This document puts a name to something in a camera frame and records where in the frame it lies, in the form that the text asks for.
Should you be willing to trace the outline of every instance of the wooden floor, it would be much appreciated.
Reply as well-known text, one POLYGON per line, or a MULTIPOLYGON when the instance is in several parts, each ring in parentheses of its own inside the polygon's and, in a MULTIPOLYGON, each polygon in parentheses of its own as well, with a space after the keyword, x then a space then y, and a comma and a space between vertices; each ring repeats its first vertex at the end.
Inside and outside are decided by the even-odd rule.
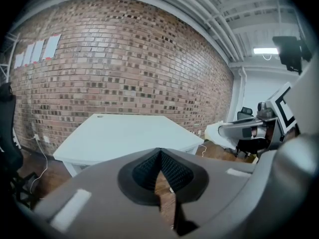
MULTIPOLYGON (((206 142, 204 145, 207 147, 207 150, 203 153, 205 148, 200 146, 200 148, 198 148, 197 150, 196 155, 202 156, 203 153, 204 157, 236 162, 251 163, 253 161, 253 157, 245 158, 244 153, 239 153, 238 158, 236 158, 233 154, 224 151, 223 148, 213 144, 210 141, 206 142)), ((29 154, 26 151, 22 151, 22 153, 24 155, 24 162, 22 168, 19 170, 20 175, 23 177, 31 172, 36 172, 37 175, 40 175, 45 169, 45 158, 35 154, 29 154)), ((48 169, 40 178, 34 193, 38 197, 43 198, 70 178, 71 176, 62 162, 49 160, 48 169)), ((155 193, 160 196, 161 215, 163 216, 167 224, 172 226, 175 212, 175 194, 171 193, 169 188, 170 186, 168 182, 166 181, 163 174, 160 173, 157 179, 155 193)))

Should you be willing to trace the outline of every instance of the power outlet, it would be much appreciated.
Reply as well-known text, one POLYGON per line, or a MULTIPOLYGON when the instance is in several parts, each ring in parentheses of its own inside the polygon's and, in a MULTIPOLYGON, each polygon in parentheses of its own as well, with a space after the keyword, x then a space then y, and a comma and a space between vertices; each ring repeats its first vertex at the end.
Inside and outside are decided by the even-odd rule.
POLYGON ((40 141, 40 137, 38 134, 34 134, 34 139, 36 139, 37 141, 40 141))
POLYGON ((44 141, 45 141, 45 142, 50 143, 50 139, 49 139, 49 137, 44 136, 44 137, 43 137, 43 139, 44 139, 44 141))

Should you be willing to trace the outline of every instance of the fluorescent light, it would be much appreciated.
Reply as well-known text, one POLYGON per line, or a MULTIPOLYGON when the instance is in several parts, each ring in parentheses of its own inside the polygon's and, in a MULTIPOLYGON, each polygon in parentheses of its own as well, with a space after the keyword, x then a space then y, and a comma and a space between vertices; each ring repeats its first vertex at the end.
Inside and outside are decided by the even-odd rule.
POLYGON ((255 54, 278 54, 278 50, 276 48, 255 48, 255 54))

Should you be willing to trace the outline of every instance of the white table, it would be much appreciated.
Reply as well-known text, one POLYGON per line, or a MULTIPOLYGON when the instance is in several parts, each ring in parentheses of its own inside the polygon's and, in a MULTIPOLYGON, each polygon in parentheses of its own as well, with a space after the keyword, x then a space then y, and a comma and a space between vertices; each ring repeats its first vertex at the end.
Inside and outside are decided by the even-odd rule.
POLYGON ((196 154, 203 139, 165 116, 93 114, 55 151, 72 177, 83 166, 162 147, 196 154))

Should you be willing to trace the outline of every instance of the brick wall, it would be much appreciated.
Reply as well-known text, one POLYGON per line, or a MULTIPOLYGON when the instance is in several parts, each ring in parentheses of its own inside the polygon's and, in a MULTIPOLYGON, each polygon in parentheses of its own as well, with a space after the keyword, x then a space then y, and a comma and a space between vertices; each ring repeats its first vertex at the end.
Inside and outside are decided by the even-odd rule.
POLYGON ((227 116, 233 75, 189 25, 135 0, 72 0, 16 33, 16 54, 62 34, 52 60, 11 70, 14 128, 22 145, 57 147, 93 113, 164 115, 198 133, 227 116))

